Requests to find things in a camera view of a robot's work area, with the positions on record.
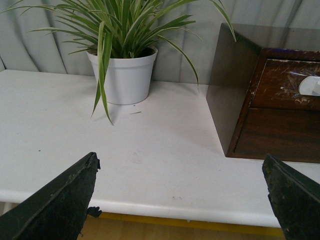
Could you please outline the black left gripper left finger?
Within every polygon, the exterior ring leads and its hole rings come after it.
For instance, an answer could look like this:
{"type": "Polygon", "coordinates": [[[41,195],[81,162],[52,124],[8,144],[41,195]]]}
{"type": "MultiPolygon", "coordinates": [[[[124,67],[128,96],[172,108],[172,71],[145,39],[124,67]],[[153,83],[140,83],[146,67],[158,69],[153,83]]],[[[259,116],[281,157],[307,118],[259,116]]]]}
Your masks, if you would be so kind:
{"type": "Polygon", "coordinates": [[[75,240],[88,216],[100,161],[90,152],[18,206],[0,217],[2,240],[75,240]]]}

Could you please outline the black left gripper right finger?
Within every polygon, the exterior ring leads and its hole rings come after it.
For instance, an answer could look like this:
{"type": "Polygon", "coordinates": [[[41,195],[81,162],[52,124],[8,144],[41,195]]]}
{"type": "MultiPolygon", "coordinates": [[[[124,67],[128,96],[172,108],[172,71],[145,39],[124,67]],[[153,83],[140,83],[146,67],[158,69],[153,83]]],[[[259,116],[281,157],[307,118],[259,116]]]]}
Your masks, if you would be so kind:
{"type": "Polygon", "coordinates": [[[287,240],[320,238],[320,184],[267,154],[262,172],[268,199],[287,240]]]}

